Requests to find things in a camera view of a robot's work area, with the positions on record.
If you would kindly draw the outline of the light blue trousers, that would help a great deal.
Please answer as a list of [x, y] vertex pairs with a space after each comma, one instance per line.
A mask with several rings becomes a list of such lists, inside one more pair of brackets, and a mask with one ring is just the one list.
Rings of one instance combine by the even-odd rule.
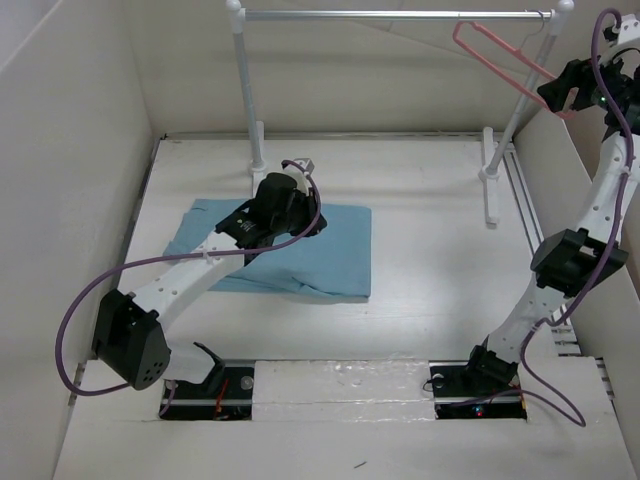
[[[190, 253], [244, 199], [196, 199], [163, 255]], [[371, 209], [322, 203], [327, 226], [318, 235], [260, 255], [210, 290], [294, 293], [336, 298], [371, 294]]]

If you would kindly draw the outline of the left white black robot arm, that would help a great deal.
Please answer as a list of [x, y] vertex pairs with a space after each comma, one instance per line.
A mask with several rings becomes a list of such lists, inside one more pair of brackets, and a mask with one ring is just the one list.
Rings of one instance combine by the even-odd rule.
[[201, 396], [216, 394], [223, 360], [198, 342], [169, 344], [170, 326], [212, 286], [275, 248], [278, 237], [311, 237], [325, 226], [309, 172], [286, 163], [163, 275], [129, 293], [107, 293], [99, 306], [93, 353], [136, 390], [164, 380], [185, 382]]

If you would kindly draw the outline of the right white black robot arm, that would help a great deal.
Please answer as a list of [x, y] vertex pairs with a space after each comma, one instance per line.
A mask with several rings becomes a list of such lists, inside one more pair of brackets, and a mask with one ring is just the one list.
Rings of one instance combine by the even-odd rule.
[[470, 354], [462, 381], [483, 394], [516, 375], [524, 344], [543, 321], [573, 305], [620, 270], [628, 259], [619, 246], [626, 210], [639, 182], [639, 76], [623, 71], [621, 53], [570, 61], [559, 77], [539, 87], [552, 112], [598, 106], [606, 111], [606, 135], [596, 176], [572, 228], [546, 238], [535, 252], [532, 279], [508, 318]]

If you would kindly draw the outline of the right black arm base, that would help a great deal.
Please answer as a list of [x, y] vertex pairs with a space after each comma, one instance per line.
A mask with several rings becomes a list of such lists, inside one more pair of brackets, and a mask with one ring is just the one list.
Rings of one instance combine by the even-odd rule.
[[430, 364], [423, 390], [433, 397], [437, 420], [527, 419], [515, 386], [492, 378], [472, 377], [462, 364]]

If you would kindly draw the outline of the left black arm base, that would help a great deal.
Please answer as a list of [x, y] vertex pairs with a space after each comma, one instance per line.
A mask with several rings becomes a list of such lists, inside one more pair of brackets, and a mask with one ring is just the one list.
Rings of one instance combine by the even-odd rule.
[[252, 418], [255, 364], [235, 362], [225, 367], [219, 386], [203, 393], [196, 385], [177, 381], [165, 386], [159, 417], [167, 421], [248, 421]]

